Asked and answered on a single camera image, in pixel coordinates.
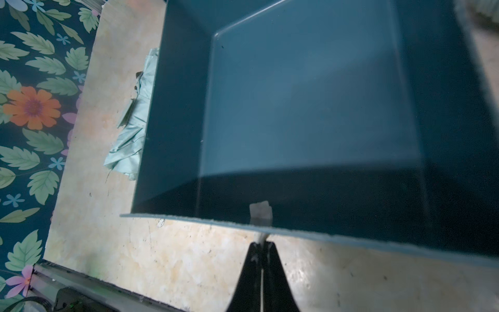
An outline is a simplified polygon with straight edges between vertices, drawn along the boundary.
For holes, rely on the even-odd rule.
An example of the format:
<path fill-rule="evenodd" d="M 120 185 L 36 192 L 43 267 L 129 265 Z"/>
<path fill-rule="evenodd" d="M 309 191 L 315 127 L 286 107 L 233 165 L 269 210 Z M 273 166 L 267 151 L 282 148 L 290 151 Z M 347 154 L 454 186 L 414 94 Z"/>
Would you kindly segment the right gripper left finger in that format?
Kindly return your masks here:
<path fill-rule="evenodd" d="M 233 297 L 226 311 L 259 312 L 261 310 L 261 278 L 261 245 L 251 243 Z"/>

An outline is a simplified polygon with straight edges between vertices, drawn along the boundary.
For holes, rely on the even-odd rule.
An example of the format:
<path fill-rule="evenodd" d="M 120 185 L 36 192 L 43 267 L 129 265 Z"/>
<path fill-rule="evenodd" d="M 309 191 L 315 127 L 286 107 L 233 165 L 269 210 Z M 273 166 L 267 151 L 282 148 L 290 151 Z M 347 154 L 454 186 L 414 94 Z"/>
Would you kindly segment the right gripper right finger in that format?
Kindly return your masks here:
<path fill-rule="evenodd" d="M 274 242 L 266 241 L 262 251 L 263 311 L 300 312 Z"/>

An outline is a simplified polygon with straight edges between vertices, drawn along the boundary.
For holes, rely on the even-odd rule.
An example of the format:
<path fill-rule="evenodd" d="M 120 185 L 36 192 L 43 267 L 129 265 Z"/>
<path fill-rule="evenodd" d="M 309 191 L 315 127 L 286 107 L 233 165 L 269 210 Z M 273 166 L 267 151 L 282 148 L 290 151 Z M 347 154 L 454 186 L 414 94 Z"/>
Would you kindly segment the mint green umbrella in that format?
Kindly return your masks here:
<path fill-rule="evenodd" d="M 120 134 L 103 164 L 109 170 L 127 176 L 131 181 L 137 180 L 139 175 L 158 58 L 159 48 L 151 49 L 142 71 L 136 73 L 134 96 L 118 122 Z"/>

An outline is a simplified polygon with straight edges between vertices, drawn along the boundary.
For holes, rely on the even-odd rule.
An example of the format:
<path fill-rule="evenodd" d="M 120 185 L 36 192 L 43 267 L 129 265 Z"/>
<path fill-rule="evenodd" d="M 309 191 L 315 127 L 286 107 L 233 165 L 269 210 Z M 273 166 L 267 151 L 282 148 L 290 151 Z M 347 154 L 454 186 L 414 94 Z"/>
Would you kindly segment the teal drawer cabinet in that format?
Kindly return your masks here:
<path fill-rule="evenodd" d="M 168 1 L 131 217 L 498 265 L 462 1 Z"/>

